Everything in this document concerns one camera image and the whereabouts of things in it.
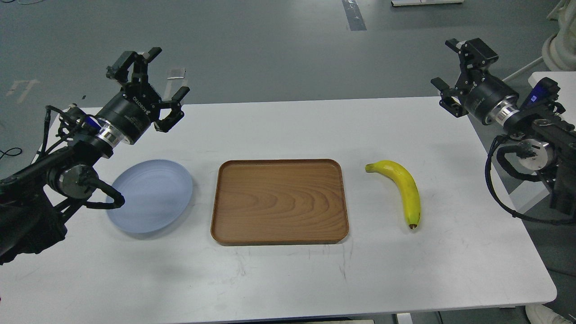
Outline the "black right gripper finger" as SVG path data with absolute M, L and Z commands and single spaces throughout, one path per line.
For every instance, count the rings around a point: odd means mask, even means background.
M 445 41 L 445 45 L 458 54 L 461 74 L 489 74 L 488 68 L 498 61 L 498 54 L 482 39 L 459 41 L 455 38 Z
M 430 83 L 439 91 L 441 98 L 439 105 L 448 113 L 456 118 L 469 114 L 463 105 L 455 100 L 456 95 L 459 94 L 459 91 L 456 88 L 448 86 L 448 84 L 440 77 L 431 79 Z

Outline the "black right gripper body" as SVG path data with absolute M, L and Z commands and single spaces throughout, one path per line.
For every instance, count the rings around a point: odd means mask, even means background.
M 491 112 L 502 101 L 516 104 L 519 94 L 508 84 L 489 72 L 471 70 L 461 72 L 457 80 L 457 98 L 461 106 L 461 112 L 457 117 L 467 113 L 472 114 L 482 125 L 490 125 L 495 121 Z

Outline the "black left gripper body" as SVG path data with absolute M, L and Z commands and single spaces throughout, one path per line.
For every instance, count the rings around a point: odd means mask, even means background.
M 160 117 L 161 97 L 148 83 L 126 84 L 96 115 L 101 125 L 107 122 L 133 145 Z

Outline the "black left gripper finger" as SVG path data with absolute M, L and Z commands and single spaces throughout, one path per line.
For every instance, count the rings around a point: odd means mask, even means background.
M 190 87 L 181 86 L 177 92 L 171 97 L 169 101 L 160 101 L 154 106 L 154 109 L 160 114 L 161 109 L 170 109 L 170 113 L 163 119 L 158 118 L 154 121 L 154 128 L 158 132 L 169 132 L 183 117 L 185 113 L 182 111 L 181 101 L 189 93 Z
M 135 51 L 124 51 L 113 65 L 107 67 L 106 77 L 123 87 L 132 84 L 148 84 L 148 64 L 161 52 L 160 47 L 153 47 L 141 54 Z

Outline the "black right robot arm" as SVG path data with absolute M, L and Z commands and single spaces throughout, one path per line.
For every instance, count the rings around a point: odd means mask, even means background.
M 537 82 L 521 105 L 518 93 L 488 68 L 498 55 L 479 38 L 445 45 L 459 58 L 459 77 L 454 86 L 442 78 L 431 83 L 439 91 L 440 106 L 454 117 L 471 114 L 483 125 L 502 127 L 488 150 L 484 178 L 493 199 L 513 217 L 533 223 L 575 224 L 575 126 L 562 119 L 558 103 L 560 87 L 547 76 Z M 563 219 L 538 219 L 506 206 L 492 184 L 491 166 L 496 159 L 512 178 L 543 183 L 551 198 L 549 207 L 565 215 Z

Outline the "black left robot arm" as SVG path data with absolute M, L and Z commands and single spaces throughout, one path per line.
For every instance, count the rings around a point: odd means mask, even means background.
M 185 116 L 181 101 L 189 87 L 163 100 L 149 82 L 149 64 L 161 51 L 125 51 L 107 67 L 107 78 L 121 89 L 95 115 L 76 104 L 66 110 L 45 107 L 36 160 L 1 180 L 2 264 L 64 240 L 66 222 L 81 207 L 111 210 L 124 205 L 123 195 L 99 178 L 95 164 L 110 158 L 119 143 L 135 144 L 149 127 L 167 133 Z

